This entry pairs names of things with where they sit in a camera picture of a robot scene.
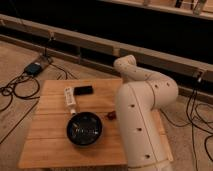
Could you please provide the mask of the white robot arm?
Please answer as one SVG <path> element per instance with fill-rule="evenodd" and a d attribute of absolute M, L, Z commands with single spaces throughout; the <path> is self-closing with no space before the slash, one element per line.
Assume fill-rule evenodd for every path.
<path fill-rule="evenodd" d="M 169 76 L 137 66 L 133 55 L 115 60 L 123 84 L 115 111 L 128 171 L 173 171 L 151 111 L 176 100 L 177 83 Z"/>

